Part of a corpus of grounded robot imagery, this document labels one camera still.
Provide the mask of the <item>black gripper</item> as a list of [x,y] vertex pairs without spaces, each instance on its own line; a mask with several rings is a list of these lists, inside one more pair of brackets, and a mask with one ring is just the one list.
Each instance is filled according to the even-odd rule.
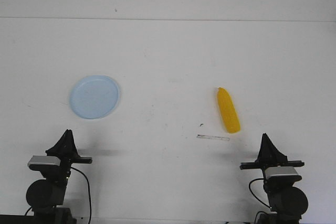
[[[270,162],[285,162],[285,163],[266,163],[267,159]],[[276,166],[292,166],[303,167],[303,161],[288,161],[287,156],[281,153],[272,143],[271,139],[266,133],[262,134],[260,150],[256,161],[243,162],[240,164],[240,170],[261,169],[264,173],[265,169]]]
[[91,164],[92,157],[78,154],[72,130],[65,130],[59,141],[46,150],[48,158],[53,159],[53,164],[48,164],[45,178],[52,182],[67,182],[71,175],[72,164]]

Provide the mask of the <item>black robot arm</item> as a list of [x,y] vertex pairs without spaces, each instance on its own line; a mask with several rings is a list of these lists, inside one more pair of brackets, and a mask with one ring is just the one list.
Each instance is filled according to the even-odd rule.
[[91,164],[92,157],[80,156],[74,142],[72,130],[66,129],[57,143],[45,151],[45,155],[33,155],[27,166],[40,172],[42,179],[33,182],[26,191],[29,208],[24,215],[1,214],[1,223],[77,223],[71,209],[63,207],[68,180],[74,170],[87,183],[89,217],[92,219],[90,182],[84,172],[73,164]]
[[[302,180],[302,176],[296,171],[297,167],[303,167],[301,160],[290,161],[272,143],[269,136],[264,133],[261,137],[260,150],[254,162],[241,163],[241,170],[260,169],[263,176],[249,182],[250,193],[262,205],[267,207],[270,213],[258,211],[253,223],[299,223],[302,215],[308,210],[308,199],[305,193],[294,186],[294,183]],[[253,182],[262,181],[263,190],[267,194],[268,203],[260,200],[252,191]]]

